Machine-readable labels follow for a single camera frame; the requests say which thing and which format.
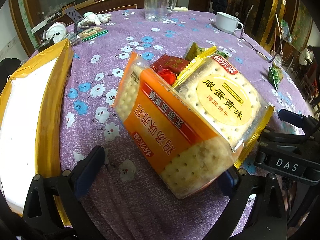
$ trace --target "purple tablecloth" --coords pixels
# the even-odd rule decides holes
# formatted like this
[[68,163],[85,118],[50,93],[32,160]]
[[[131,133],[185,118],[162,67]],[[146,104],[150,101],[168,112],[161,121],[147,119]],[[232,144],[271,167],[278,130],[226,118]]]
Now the purple tablecloth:
[[[216,182],[186,199],[176,199],[129,137],[111,104],[131,51],[151,64],[164,53],[182,57],[191,41],[201,47],[217,44],[266,102],[275,106],[271,127],[302,133],[280,121],[277,111],[287,108],[310,114],[286,72],[275,91],[266,80],[269,64],[244,45],[240,32],[230,35],[214,28],[214,14],[173,12],[169,19],[147,22],[143,9],[117,11],[110,23],[101,25],[108,34],[73,47],[60,126],[61,168],[72,169],[95,145],[105,148],[106,165],[82,203],[107,239],[202,239],[228,203]],[[243,167],[250,173],[261,173],[252,161],[253,154]],[[252,202],[234,233],[242,230],[251,206]]]

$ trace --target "cracker package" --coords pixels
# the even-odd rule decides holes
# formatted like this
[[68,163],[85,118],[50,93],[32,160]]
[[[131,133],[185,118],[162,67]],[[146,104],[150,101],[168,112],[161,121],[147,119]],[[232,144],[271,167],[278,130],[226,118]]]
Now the cracker package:
[[270,107],[246,78],[214,47],[196,57],[172,86],[235,151],[245,143],[238,168],[267,125]]
[[238,158],[228,141],[136,53],[124,71],[114,109],[177,198],[203,189]]

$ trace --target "yellow label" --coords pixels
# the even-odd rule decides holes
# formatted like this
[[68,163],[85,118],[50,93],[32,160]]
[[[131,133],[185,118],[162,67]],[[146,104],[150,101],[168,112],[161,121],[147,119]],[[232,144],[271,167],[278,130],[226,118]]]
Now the yellow label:
[[251,116],[251,102],[234,81],[211,75],[203,78],[197,87],[198,98],[204,109],[218,121],[239,126]]

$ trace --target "metal screw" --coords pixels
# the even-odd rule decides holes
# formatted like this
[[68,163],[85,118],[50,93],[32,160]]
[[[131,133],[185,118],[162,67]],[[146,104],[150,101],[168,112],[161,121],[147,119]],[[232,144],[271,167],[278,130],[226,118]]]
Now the metal screw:
[[242,176],[246,175],[247,174],[247,171],[245,169],[239,169],[238,170],[238,173]]
[[268,146],[268,144],[265,143],[265,142],[261,142],[260,145],[263,146],[263,147],[267,147]]
[[38,179],[40,179],[40,178],[41,178],[41,175],[40,175],[40,174],[37,174],[37,175],[34,175],[34,176],[33,176],[33,179],[34,179],[34,180],[38,180]]
[[71,174],[71,170],[64,170],[62,172],[62,175],[65,176],[65,177],[69,176],[70,174]]
[[276,179],[276,178],[277,178],[273,173],[270,173],[270,174],[269,174],[269,177],[270,177],[271,179]]

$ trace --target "dark jacket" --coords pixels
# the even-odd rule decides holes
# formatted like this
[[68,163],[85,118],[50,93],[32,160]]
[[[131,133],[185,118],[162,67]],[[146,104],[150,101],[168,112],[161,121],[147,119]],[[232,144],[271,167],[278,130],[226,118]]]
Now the dark jacket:
[[226,12],[228,2],[227,0],[211,0],[212,9],[216,12]]

